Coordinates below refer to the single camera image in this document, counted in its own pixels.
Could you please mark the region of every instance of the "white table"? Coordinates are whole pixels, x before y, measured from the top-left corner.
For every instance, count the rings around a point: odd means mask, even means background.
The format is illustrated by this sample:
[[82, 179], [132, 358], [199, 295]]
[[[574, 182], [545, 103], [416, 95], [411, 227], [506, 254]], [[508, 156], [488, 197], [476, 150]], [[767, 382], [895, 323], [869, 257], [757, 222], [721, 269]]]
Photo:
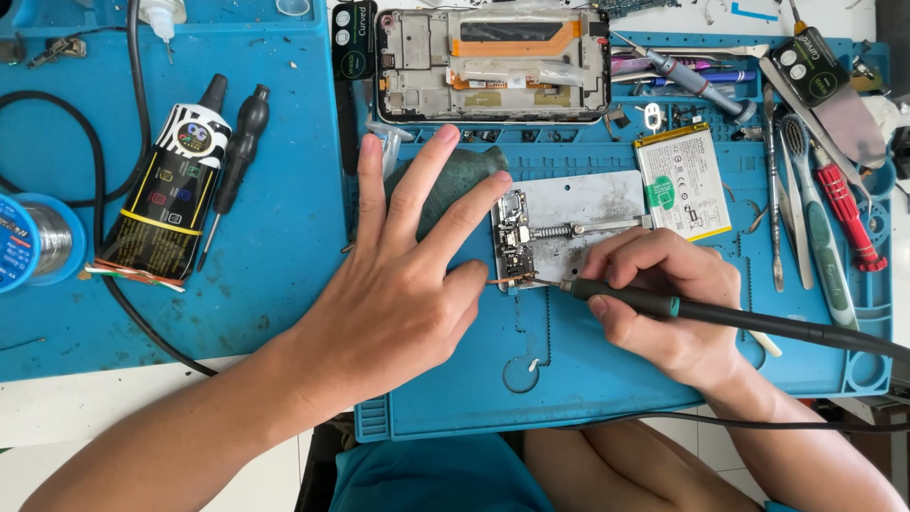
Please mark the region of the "white table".
[[[574, 0], [580, 5], [584, 0]], [[732, 15], [733, 2], [725, 0], [682, 0], [683, 6], [674, 9], [653, 9], [617, 20], [612, 24], [622, 31], [702, 32], [708, 34], [744, 34], [758, 36], [787, 36], [793, 31], [793, 19], [787, 2], [774, 0], [742, 0], [740, 9], [767, 15], [778, 15], [778, 22], [765, 22], [741, 15]], [[875, 40], [875, 2], [863, 0], [850, 10], [854, 0], [798, 0], [801, 15], [810, 25], [817, 26], [831, 37], [851, 37], [853, 40]], [[429, 5], [417, 0], [380, 0], [381, 8], [393, 6]], [[470, 0], [444, 0], [443, 5], [470, 6]], [[714, 23], [705, 21], [705, 9]], [[899, 194], [894, 203], [894, 255], [891, 261], [895, 282], [910, 283], [910, 216], [906, 215], [905, 200]], [[910, 298], [895, 286], [894, 311], [902, 311]], [[902, 340], [908, 331], [908, 321], [895, 319], [895, 339]], [[212, 368], [229, 367], [243, 356], [203, 361]], [[0, 446], [25, 446], [66, 440], [91, 439], [117, 420], [149, 404], [157, 398], [192, 384], [204, 376], [193, 372], [186, 375], [181, 364], [161, 364], [125, 370], [110, 370], [89, 374], [64, 375], [0, 384]]]

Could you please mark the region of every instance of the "blue silicone mat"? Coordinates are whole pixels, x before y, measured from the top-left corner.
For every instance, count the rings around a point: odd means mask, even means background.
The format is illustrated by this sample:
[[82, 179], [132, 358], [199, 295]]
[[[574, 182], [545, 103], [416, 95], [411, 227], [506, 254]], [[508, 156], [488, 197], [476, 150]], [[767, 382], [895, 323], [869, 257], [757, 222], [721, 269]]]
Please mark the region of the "blue silicone mat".
[[[46, 37], [125, 23], [126, 1], [14, 0], [0, 36], [21, 31], [26, 53]], [[292, 325], [341, 262], [347, 243], [339, 138], [326, 6], [287, 17], [274, 1], [194, 0], [171, 41], [174, 65], [148, 26], [139, 31], [148, 111], [154, 134], [175, 103], [195, 103], [215, 73], [228, 79], [222, 115], [234, 125], [257, 83], [271, 88], [271, 118], [238, 201], [222, 219], [201, 275], [187, 292], [121, 282], [127, 297], [179, 350], [200, 359], [250, 353]], [[34, 70], [0, 67], [0, 95], [33, 89], [80, 109], [101, 138], [111, 190], [137, 159], [139, 129], [126, 36], [84, 37], [88, 57], [61, 58]], [[0, 174], [20, 187], [59, 199], [93, 190], [93, 162], [82, 130], [63, 110], [27, 100], [0, 110]], [[109, 227], [121, 206], [108, 205]], [[89, 227], [91, 209], [77, 211]], [[206, 233], [214, 215], [207, 218]], [[76, 277], [53, 286], [0, 294], [0, 381], [169, 363], [126, 317], [100, 280]]]
[[[778, 37], [702, 36], [694, 34], [630, 33], [644, 44], [665, 46], [730, 46], [771, 44]], [[846, 39], [829, 44], [845, 64], [859, 46]], [[873, 45], [863, 54], [872, 66], [881, 67], [887, 80], [887, 47]], [[738, 67], [755, 69], [751, 59]], [[732, 141], [738, 129], [723, 122], [710, 105], [694, 98], [629, 96], [631, 86], [613, 89], [613, 104], [622, 104], [632, 122], [613, 134], [611, 142], [602, 123], [585, 127], [495, 127], [487, 138], [509, 160], [509, 171], [518, 181], [560, 178], [589, 173], [637, 169], [632, 141], [641, 132], [642, 113], [635, 106], [655, 101], [664, 110], [672, 105], [706, 107], [701, 114], [711, 125], [722, 180], [729, 187], [727, 207], [733, 230], [698, 243], [717, 249], [743, 277], [741, 302], [744, 309], [811, 322], [830, 323], [818, 284], [806, 291], [800, 285], [793, 254], [782, 242], [785, 290], [774, 290], [771, 271], [771, 235], [768, 221], [749, 233], [757, 211], [767, 204], [767, 176], [763, 142]], [[756, 80], [736, 86], [738, 97], [760, 98]], [[757, 126], [756, 116], [748, 124]], [[435, 127], [412, 129], [416, 143], [405, 144], [400, 159], [417, 153], [420, 142]], [[465, 127], [460, 148], [483, 151], [490, 142]], [[876, 204], [871, 233], [877, 249], [890, 259], [890, 201], [894, 183], [890, 162], [867, 182]], [[843, 233], [833, 221], [842, 261], [850, 256]], [[482, 223], [462, 248], [459, 261], [481, 258], [493, 269], [491, 227]], [[848, 269], [851, 294], [861, 329], [892, 338], [891, 268], [877, 273]], [[772, 358], [750, 334], [740, 333], [740, 352], [769, 380], [798, 396], [848, 396], [881, 394], [886, 390], [891, 361], [866, 353], [847, 353], [779, 337], [774, 341], [784, 355]], [[531, 361], [539, 358], [529, 372]], [[584, 302], [554, 289], [531, 289], [516, 295], [488, 286], [480, 297], [480, 318], [462, 339], [445, 364], [403, 385], [392, 393], [360, 404], [356, 409], [357, 437], [361, 442], [380, 439], [411, 439], [437, 435], [476, 434], [544, 426], [577, 424], [592, 419], [645, 410], [674, 410], [703, 403], [692, 388], [662, 375], [642, 358], [606, 343], [601, 326]]]

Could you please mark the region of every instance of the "hand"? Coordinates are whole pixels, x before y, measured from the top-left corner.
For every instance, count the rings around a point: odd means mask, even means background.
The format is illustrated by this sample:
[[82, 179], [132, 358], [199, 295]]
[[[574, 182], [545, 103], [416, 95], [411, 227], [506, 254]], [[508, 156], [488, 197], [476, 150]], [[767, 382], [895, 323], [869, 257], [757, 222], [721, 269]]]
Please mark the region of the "hand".
[[360, 145], [359, 225], [348, 258], [288, 332], [288, 358], [303, 382], [332, 389], [310, 398], [326, 418], [384, 394], [444, 363], [477, 317], [488, 276], [482, 261], [447, 268], [455, 252], [509, 189], [504, 170], [457, 200], [430, 234], [415, 239], [420, 211], [460, 132], [447, 125], [420, 150], [392, 193], [386, 216], [382, 151]]
[[[580, 277], [606, 280], [681, 295], [694, 301], [740, 308], [740, 274], [719, 252], [691, 244], [661, 228], [632, 228], [588, 253]], [[595, 296], [588, 300], [610, 343], [637, 353], [673, 380], [705, 392], [746, 363], [736, 350], [736, 329], [683, 318], [654, 320], [625, 302]]]

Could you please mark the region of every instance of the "blue shirt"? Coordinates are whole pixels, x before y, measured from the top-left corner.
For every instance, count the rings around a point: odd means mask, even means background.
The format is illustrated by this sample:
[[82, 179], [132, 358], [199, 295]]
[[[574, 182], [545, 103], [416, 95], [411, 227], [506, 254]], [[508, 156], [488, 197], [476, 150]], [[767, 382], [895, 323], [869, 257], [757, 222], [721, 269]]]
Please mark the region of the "blue shirt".
[[[369, 443], [339, 454], [336, 462], [329, 512], [553, 510], [527, 467], [495, 434]], [[768, 512], [797, 512], [765, 506]]]

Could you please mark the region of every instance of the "solder wire spool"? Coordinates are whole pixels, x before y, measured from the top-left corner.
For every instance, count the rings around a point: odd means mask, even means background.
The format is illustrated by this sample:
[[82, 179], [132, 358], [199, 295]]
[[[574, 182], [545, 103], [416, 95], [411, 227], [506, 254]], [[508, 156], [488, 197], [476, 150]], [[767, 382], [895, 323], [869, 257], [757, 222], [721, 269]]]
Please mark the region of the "solder wire spool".
[[86, 230], [62, 201], [44, 194], [0, 194], [0, 293], [46, 286], [86, 259]]

